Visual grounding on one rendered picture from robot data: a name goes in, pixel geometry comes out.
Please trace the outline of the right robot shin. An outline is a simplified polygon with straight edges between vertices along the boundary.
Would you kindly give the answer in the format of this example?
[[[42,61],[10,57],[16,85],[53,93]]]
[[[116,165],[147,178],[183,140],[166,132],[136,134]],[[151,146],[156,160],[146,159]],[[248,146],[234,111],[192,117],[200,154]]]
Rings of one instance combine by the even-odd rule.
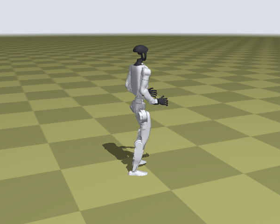
[[[135,143],[135,149],[134,149],[134,153],[133,153],[133,173],[137,172],[137,168],[142,159],[144,149],[145,149],[145,146],[143,147],[142,142],[138,141]]]

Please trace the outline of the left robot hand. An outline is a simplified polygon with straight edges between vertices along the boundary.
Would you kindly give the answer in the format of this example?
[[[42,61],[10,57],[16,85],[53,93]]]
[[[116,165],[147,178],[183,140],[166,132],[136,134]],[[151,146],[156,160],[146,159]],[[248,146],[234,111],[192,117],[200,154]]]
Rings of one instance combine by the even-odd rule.
[[[155,98],[156,98],[156,96],[157,96],[157,95],[156,95],[156,94],[157,94],[156,91],[157,91],[157,90],[151,90],[151,89],[153,89],[153,88],[149,88],[149,89],[148,89],[148,92],[150,93],[150,95],[151,95],[152,97],[155,97]],[[154,92],[154,91],[155,91],[155,92]],[[153,94],[153,93],[154,93],[154,94]],[[156,94],[155,94],[155,93],[156,93]],[[156,95],[156,96],[153,96],[153,95]]]

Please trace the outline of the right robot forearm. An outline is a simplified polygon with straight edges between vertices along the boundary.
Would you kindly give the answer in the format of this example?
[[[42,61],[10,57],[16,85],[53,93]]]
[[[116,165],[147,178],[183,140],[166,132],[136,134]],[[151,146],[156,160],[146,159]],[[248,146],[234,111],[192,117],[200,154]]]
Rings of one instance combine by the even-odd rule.
[[[158,100],[157,99],[154,99],[150,93],[148,92],[147,89],[145,89],[143,91],[143,95],[144,95],[144,99],[147,100],[149,102],[149,104],[153,105],[153,104],[157,104],[158,103]]]

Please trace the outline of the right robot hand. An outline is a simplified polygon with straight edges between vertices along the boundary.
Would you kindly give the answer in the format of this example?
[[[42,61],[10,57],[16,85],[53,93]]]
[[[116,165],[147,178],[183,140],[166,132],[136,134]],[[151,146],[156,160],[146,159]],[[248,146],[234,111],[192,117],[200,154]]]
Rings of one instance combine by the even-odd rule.
[[[164,96],[162,96],[161,98],[157,98],[157,100],[158,100],[158,103],[157,104],[154,104],[154,105],[158,105],[158,104],[160,104],[160,105],[166,105],[166,106],[168,106],[168,100],[167,100],[167,98],[163,98]],[[165,103],[167,103],[167,104],[165,104]]]

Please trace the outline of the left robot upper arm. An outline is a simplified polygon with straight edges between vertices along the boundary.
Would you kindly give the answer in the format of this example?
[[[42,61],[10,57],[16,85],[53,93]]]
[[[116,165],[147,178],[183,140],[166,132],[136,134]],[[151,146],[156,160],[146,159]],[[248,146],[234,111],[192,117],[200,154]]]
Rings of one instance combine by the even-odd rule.
[[[132,88],[131,88],[131,66],[132,66],[132,65],[133,65],[133,64],[131,64],[131,65],[129,66],[129,72],[128,72],[127,79],[126,79],[126,83],[125,83],[125,87],[128,88],[128,89],[132,89]]]

